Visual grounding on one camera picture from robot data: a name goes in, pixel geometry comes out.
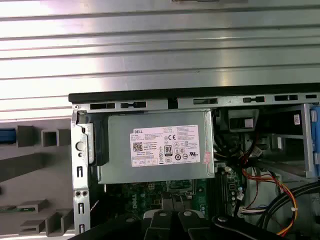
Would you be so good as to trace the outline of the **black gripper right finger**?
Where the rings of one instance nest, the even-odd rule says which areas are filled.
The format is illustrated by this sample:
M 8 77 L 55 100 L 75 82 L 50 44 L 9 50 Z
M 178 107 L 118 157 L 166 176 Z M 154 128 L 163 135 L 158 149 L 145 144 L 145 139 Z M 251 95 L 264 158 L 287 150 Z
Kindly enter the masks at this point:
M 275 233 L 229 215 L 216 215 L 211 219 L 186 209 L 177 213 L 178 221 L 187 240 L 281 240 Z

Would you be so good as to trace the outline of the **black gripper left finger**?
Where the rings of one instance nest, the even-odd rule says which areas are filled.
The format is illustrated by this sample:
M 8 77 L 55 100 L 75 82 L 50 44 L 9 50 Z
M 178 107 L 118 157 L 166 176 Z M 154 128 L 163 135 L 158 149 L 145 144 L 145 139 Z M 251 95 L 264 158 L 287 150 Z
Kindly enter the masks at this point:
M 165 208 L 146 211 L 143 218 L 132 213 L 110 219 L 83 233 L 73 240 L 169 240 L 175 209 Z

